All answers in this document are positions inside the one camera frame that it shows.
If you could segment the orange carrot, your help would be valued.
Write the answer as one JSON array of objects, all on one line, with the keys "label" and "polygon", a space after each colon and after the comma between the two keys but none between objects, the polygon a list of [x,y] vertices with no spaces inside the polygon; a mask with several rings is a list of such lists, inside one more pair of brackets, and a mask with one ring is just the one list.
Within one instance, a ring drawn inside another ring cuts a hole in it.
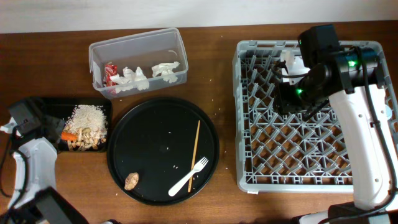
[{"label": "orange carrot", "polygon": [[62,132],[61,133],[61,139],[64,141],[77,141],[78,136],[76,134],[68,133],[68,132]]}]

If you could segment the grey plate with food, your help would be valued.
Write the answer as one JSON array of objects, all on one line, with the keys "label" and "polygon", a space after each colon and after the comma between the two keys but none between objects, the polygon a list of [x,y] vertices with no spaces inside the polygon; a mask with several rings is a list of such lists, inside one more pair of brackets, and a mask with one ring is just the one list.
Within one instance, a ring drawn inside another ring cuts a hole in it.
[{"label": "grey plate with food", "polygon": [[286,61],[286,67],[288,72],[285,69],[282,69],[282,74],[287,76],[293,75],[302,75],[309,72],[309,68],[304,66],[303,58],[301,55],[294,55],[292,50],[283,50],[280,54],[280,61]]}]

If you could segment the red candy wrapper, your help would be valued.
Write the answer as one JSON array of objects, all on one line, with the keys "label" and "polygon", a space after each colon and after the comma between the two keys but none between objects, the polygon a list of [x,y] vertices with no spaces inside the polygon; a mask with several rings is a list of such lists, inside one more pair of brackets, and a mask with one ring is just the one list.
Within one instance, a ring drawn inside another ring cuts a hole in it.
[{"label": "red candy wrapper", "polygon": [[117,66],[112,62],[107,63],[104,66],[104,78],[103,78],[104,86],[105,87],[115,86],[116,83],[112,81],[111,77],[117,74],[118,74]]}]

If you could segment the wooden chopstick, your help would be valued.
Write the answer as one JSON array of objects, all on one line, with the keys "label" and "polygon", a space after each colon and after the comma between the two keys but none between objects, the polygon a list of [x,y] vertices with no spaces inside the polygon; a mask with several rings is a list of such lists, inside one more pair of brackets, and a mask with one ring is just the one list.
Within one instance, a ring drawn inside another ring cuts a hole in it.
[{"label": "wooden chopstick", "polygon": [[[197,154],[197,146],[198,146],[198,137],[199,137],[199,132],[200,132],[200,124],[201,124],[201,121],[198,120],[197,131],[196,131],[196,135],[195,135],[194,148],[193,148],[191,170],[193,170],[194,165],[195,165],[195,159],[196,159],[196,154]],[[190,193],[192,191],[192,180],[193,180],[193,177],[191,176],[189,178],[189,180],[188,180],[188,189],[187,189],[188,193]]]}]

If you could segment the brown mushroom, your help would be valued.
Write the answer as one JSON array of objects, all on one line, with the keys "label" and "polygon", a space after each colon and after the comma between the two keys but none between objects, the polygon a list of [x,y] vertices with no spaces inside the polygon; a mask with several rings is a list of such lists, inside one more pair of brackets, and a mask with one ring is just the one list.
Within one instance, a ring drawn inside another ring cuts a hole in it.
[{"label": "brown mushroom", "polygon": [[132,190],[139,181],[139,174],[137,172],[130,173],[125,179],[125,190]]}]

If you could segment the white napkin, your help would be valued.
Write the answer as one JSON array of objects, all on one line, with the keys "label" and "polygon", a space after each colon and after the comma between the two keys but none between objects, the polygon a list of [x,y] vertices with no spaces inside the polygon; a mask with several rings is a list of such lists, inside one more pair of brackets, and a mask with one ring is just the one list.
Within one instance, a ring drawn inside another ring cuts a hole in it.
[{"label": "white napkin", "polygon": [[130,68],[125,67],[123,68],[122,76],[116,74],[111,76],[110,80],[117,85],[122,85],[122,87],[116,87],[116,93],[132,90],[133,88],[137,88],[139,91],[147,90],[150,86],[147,77],[144,75],[140,67],[137,67],[135,72]]}]

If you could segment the white plastic fork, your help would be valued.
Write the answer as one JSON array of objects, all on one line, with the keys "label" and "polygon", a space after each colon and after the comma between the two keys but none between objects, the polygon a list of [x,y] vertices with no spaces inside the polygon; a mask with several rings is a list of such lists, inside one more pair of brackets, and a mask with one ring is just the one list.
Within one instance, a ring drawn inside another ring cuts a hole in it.
[{"label": "white plastic fork", "polygon": [[192,168],[192,170],[185,175],[183,178],[181,178],[175,185],[173,185],[169,191],[168,195],[173,197],[175,196],[180,189],[190,180],[191,177],[193,177],[194,174],[197,172],[200,172],[203,170],[203,168],[207,165],[209,159],[206,157],[201,158]]}]

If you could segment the white tissue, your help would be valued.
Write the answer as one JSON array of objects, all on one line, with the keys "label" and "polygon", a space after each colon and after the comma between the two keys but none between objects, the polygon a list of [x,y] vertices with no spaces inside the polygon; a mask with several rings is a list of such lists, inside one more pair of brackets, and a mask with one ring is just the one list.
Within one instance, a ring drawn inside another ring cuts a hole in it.
[{"label": "white tissue", "polygon": [[163,81],[175,83],[177,81],[177,77],[174,74],[173,69],[177,68],[179,65],[179,62],[160,63],[155,65],[152,67],[152,76],[157,77],[160,75],[163,78]]}]

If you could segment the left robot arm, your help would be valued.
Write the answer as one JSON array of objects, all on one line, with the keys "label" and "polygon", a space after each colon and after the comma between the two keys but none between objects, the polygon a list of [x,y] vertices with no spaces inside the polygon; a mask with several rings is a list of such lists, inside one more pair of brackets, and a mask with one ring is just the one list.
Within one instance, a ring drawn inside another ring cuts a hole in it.
[{"label": "left robot arm", "polygon": [[14,191],[1,223],[87,223],[56,190],[57,151],[46,138],[25,136],[14,118],[1,126],[9,135],[9,153],[16,162]]}]

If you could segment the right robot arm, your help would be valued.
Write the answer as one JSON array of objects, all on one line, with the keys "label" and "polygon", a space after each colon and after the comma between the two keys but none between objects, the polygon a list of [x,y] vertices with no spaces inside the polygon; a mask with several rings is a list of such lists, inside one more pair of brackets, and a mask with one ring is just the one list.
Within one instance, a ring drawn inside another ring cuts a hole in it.
[{"label": "right robot arm", "polygon": [[281,83],[275,108],[305,119],[330,105],[345,140],[354,200],[325,212],[297,217],[297,223],[392,223],[397,215],[397,151],[387,112],[387,77],[372,47],[328,46],[302,51],[296,63],[285,50],[272,72]]}]

